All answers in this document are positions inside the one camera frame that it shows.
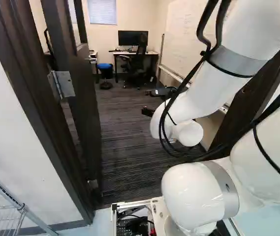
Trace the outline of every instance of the blue stool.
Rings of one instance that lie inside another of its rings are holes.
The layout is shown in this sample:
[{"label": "blue stool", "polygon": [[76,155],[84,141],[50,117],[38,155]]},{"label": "blue stool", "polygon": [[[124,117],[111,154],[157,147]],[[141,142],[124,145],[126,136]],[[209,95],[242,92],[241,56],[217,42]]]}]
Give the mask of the blue stool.
[{"label": "blue stool", "polygon": [[99,63],[97,65],[97,69],[100,70],[102,78],[105,79],[105,82],[101,83],[99,87],[101,89],[111,89],[113,85],[107,80],[112,79],[113,77],[113,72],[112,72],[113,64]]}]

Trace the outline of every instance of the computer monitor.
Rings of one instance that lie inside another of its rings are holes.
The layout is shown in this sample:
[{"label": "computer monitor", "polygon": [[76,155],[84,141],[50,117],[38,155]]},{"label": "computer monitor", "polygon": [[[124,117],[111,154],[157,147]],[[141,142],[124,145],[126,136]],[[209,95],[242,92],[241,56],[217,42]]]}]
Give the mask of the computer monitor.
[{"label": "computer monitor", "polygon": [[148,31],[130,31],[119,30],[118,39],[119,46],[137,46],[141,42],[141,35],[144,34],[146,38],[146,46],[148,45],[149,32]]}]

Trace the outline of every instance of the silver band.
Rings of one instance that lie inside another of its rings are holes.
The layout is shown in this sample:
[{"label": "silver band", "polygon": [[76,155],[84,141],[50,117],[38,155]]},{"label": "silver band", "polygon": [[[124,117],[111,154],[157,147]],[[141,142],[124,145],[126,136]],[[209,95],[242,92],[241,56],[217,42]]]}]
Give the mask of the silver band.
[{"label": "silver band", "polygon": [[203,165],[208,167],[216,178],[218,185],[223,193],[225,212],[223,219],[235,216],[239,210],[239,198],[237,189],[226,170],[213,161],[204,161]]},{"label": "silver band", "polygon": [[235,74],[252,76],[255,75],[267,60],[256,60],[237,54],[224,46],[217,48],[210,57],[210,62],[224,70]]}]

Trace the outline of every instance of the door frame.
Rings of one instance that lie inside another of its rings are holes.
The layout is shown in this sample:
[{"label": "door frame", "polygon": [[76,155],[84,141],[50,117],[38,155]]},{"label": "door frame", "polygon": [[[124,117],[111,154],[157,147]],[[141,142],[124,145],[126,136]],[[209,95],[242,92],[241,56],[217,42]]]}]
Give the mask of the door frame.
[{"label": "door frame", "polygon": [[31,7],[0,0],[0,61],[14,92],[62,183],[92,224],[94,204],[60,104],[55,100]]}]

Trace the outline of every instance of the desk leg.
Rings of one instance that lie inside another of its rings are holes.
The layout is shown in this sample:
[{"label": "desk leg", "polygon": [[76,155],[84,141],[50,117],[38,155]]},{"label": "desk leg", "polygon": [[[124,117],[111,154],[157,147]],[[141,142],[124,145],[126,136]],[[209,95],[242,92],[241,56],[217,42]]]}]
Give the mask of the desk leg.
[{"label": "desk leg", "polygon": [[118,83],[118,74],[117,74],[117,56],[114,55],[115,58],[115,79],[116,79],[116,83]]},{"label": "desk leg", "polygon": [[95,68],[96,68],[96,84],[99,84],[99,72],[98,72],[97,63],[95,64]]},{"label": "desk leg", "polygon": [[156,63],[158,61],[158,56],[152,55],[151,56],[151,65],[150,65],[150,79],[153,76],[156,76]]}]

